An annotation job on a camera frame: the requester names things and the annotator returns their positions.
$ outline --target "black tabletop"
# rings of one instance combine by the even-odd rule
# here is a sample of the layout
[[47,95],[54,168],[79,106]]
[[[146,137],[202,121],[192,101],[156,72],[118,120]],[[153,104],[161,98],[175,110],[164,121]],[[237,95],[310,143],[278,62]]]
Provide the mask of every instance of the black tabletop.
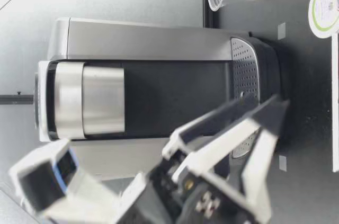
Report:
[[[278,55],[282,95],[291,101],[269,173],[272,223],[338,223],[339,175],[332,173],[331,39],[315,37],[309,0],[229,4],[213,14],[217,28],[251,31]],[[286,37],[278,40],[278,25]],[[279,155],[287,172],[279,170]]]

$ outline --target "black panel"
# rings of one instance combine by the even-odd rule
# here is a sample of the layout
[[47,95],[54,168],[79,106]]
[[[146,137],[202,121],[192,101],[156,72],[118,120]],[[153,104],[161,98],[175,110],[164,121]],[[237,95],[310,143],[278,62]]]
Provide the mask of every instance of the black panel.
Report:
[[[168,137],[177,127],[226,101],[226,64],[219,61],[93,61],[125,69],[124,133],[104,138]],[[203,131],[218,131],[215,124]],[[88,136],[102,139],[102,136]]]
[[48,134],[52,141],[58,139],[57,129],[55,126],[55,116],[54,116],[54,83],[55,83],[55,71],[57,68],[58,62],[51,62],[49,64],[47,72],[47,87],[46,87],[46,106],[48,108],[47,112],[47,127]]
[[60,171],[61,178],[67,186],[76,172],[76,165],[69,151],[67,151],[66,154],[59,160],[57,167]]
[[42,211],[64,196],[49,162],[20,178],[24,194],[36,211]]

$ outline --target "white wall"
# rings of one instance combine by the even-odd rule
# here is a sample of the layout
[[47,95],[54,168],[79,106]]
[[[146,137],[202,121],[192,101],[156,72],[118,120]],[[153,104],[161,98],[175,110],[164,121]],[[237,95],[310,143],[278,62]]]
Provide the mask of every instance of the white wall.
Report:
[[[0,0],[0,7],[5,1]],[[199,27],[202,26],[202,0],[12,0],[0,10],[0,94],[15,94],[17,91],[33,93],[37,63],[46,58],[54,20],[63,16]],[[124,143],[131,144],[131,161],[140,163],[141,169],[156,160],[156,155],[137,153],[143,143],[142,154],[147,152],[146,145],[158,152],[163,141]],[[103,163],[110,150],[114,153],[113,146],[117,143],[108,144],[104,151],[93,144],[77,149],[88,169],[95,171],[93,163],[86,160],[95,151],[98,161],[100,159]],[[8,169],[39,145],[33,106],[0,106],[0,182],[10,184]],[[119,153],[114,153],[114,161],[105,163],[107,168],[109,165],[118,168],[119,162],[123,168],[125,164],[119,156],[127,156],[127,153]],[[101,169],[95,172],[112,177],[105,176]]]

